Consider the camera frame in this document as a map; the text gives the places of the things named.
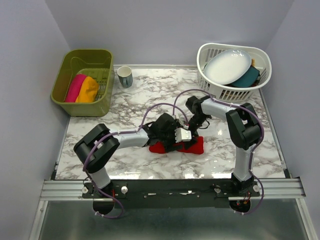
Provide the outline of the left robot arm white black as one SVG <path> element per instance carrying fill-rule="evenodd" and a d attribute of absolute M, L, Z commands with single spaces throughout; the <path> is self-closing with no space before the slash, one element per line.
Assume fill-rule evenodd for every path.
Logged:
<path fill-rule="evenodd" d="M 93 191 L 101 198 L 111 191 L 111 179 L 106 164 L 116 150 L 130 147 L 148 147 L 162 143 L 167 151 L 180 149 L 175 144 L 192 140 L 189 126 L 163 113 L 156 121 L 141 125 L 137 130 L 112 131 L 103 123 L 96 125 L 73 150 L 82 162 L 84 172 L 95 183 Z"/>

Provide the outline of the red t shirt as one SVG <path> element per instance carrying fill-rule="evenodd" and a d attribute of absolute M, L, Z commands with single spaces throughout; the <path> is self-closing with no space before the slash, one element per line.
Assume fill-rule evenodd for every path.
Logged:
<path fill-rule="evenodd" d="M 166 154 L 177 151 L 181 153 L 201 155 L 204 153 L 204 137 L 195 136 L 192 138 L 192 141 L 182 141 L 168 146 L 165 146 L 163 142 L 158 141 L 156 144 L 149 146 L 149 151 L 156 154 Z"/>

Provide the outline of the white plastic dish basket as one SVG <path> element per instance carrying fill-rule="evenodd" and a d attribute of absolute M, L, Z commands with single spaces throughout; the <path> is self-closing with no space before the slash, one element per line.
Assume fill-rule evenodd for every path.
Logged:
<path fill-rule="evenodd" d="M 204 69 L 207 63 L 227 50 L 243 50 L 251 57 L 253 66 L 259 70 L 260 79 L 257 85 L 251 87 L 238 88 L 233 86 L 224 86 L 214 83 L 204 75 Z M 270 80 L 272 75 L 272 64 L 269 56 L 265 51 L 260 48 L 220 44 L 220 43 L 205 43 L 197 52 L 196 57 L 197 65 L 197 81 L 200 89 L 211 93 L 215 98 L 224 102 L 240 103 L 247 101 L 248 98 L 257 91 L 264 87 Z"/>

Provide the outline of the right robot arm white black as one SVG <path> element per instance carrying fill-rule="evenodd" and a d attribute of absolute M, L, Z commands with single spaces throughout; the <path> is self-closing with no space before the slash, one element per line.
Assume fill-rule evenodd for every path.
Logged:
<path fill-rule="evenodd" d="M 235 167 L 231 174 L 230 191 L 241 196 L 253 185 L 252 162 L 254 150 L 264 138 L 264 128 L 250 103 L 228 105 L 209 96 L 191 96 L 186 107 L 193 114 L 188 130 L 195 136 L 198 129 L 212 116 L 227 122 L 229 136 L 236 146 Z"/>

